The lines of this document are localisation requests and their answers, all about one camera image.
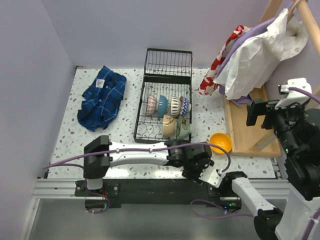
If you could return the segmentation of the yellow bowl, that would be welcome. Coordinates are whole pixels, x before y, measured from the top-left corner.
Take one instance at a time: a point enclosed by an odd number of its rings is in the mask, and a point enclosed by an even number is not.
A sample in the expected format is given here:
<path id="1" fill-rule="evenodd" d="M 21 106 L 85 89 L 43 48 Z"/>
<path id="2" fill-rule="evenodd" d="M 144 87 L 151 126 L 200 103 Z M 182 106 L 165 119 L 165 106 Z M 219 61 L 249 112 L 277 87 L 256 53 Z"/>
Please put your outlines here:
<path id="1" fill-rule="evenodd" d="M 222 132 L 214 133 L 210 137 L 209 143 L 221 147 L 228 153 L 232 150 L 233 147 L 231 138 L 226 133 Z"/>

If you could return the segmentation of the light green bowl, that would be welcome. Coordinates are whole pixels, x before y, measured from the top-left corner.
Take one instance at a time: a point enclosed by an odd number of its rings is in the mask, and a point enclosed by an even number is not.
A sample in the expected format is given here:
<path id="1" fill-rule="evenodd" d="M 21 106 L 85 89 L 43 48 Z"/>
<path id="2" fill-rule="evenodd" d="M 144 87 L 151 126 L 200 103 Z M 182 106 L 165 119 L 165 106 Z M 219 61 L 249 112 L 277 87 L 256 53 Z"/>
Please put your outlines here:
<path id="1" fill-rule="evenodd" d="M 188 118 L 180 116 L 177 120 L 176 126 L 176 138 L 177 139 L 186 139 L 192 133 L 192 124 Z"/>

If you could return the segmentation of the beige flower painted bowl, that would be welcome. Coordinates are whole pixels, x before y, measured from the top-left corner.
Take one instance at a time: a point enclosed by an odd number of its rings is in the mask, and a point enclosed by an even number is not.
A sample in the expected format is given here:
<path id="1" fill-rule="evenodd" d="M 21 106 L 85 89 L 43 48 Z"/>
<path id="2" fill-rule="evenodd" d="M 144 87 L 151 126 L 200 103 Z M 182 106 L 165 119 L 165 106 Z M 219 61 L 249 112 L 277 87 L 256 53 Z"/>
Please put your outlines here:
<path id="1" fill-rule="evenodd" d="M 174 117 L 165 114 L 163 116 L 162 127 L 163 127 L 163 131 L 162 131 L 163 137 L 165 138 L 171 137 L 176 133 L 177 121 Z"/>

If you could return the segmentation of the blue zigzag pattern bowl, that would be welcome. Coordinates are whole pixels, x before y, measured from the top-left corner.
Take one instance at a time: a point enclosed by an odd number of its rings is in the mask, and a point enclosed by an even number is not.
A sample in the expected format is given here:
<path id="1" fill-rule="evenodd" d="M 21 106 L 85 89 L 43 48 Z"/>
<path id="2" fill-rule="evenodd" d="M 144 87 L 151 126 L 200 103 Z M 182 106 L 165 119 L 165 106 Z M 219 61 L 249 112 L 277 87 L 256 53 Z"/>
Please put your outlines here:
<path id="1" fill-rule="evenodd" d="M 180 97 L 180 102 L 181 102 L 180 116 L 184 117 L 190 112 L 191 104 L 189 103 L 189 100 L 184 96 Z"/>

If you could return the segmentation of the teal blue bowl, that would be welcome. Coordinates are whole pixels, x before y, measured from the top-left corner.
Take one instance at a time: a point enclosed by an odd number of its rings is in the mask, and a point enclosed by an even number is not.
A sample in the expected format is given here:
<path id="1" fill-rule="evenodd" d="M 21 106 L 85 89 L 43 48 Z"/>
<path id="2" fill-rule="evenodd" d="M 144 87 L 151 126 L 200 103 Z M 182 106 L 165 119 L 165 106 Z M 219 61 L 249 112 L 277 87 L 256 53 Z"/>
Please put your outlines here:
<path id="1" fill-rule="evenodd" d="M 164 95 L 159 96 L 158 106 L 157 106 L 157 115 L 158 117 L 163 117 L 167 114 L 168 108 L 168 99 Z"/>

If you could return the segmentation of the cream striped rim bowl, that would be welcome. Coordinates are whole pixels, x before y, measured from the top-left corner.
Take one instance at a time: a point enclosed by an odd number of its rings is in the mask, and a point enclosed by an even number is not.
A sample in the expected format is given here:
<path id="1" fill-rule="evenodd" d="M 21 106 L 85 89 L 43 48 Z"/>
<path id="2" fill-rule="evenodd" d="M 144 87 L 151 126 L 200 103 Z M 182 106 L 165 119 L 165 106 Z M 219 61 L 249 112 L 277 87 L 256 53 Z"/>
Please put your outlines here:
<path id="1" fill-rule="evenodd" d="M 181 100 L 177 96 L 171 97 L 170 114 L 173 118 L 178 118 L 181 111 Z"/>

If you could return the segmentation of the blue triangle pattern bowl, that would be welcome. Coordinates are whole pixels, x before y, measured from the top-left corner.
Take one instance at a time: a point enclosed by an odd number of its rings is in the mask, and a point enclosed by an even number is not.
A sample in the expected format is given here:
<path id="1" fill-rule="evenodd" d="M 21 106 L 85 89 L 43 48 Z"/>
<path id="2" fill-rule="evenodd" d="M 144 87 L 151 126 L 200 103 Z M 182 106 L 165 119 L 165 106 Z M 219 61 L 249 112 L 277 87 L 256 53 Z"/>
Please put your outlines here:
<path id="1" fill-rule="evenodd" d="M 157 99 L 153 95 L 149 94 L 147 98 L 145 115 L 146 116 L 153 115 L 156 109 L 157 109 Z"/>

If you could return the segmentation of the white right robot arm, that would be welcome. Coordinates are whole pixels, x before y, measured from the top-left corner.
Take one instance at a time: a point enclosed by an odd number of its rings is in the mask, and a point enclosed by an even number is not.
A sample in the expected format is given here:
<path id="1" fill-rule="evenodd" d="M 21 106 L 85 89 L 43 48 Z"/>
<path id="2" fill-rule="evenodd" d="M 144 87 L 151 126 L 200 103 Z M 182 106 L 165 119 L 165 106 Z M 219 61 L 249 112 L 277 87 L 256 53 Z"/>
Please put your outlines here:
<path id="1" fill-rule="evenodd" d="M 310 240 L 320 218 L 320 111 L 297 101 L 280 108 L 277 103 L 253 101 L 246 124 L 264 116 L 261 128 L 273 130 L 286 154 L 285 210 L 265 200 L 242 171 L 226 173 L 221 185 L 227 196 L 238 195 L 248 207 L 261 240 Z"/>

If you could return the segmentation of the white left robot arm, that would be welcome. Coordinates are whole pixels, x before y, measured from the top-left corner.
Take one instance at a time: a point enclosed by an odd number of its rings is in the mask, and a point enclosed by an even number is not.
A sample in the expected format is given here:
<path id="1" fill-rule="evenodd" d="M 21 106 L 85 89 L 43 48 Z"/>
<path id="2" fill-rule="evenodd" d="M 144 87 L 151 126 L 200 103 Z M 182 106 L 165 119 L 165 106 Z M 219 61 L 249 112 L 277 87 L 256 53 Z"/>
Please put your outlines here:
<path id="1" fill-rule="evenodd" d="M 110 151 L 98 155 L 97 152 Z M 109 168 L 121 165 L 150 164 L 182 168 L 182 176 L 201 184 L 202 173 L 212 167 L 212 151 L 208 145 L 191 145 L 188 140 L 169 139 L 154 144 L 122 144 L 102 135 L 87 144 L 83 152 L 83 178 L 86 191 L 99 196 L 104 190 L 103 177 Z"/>

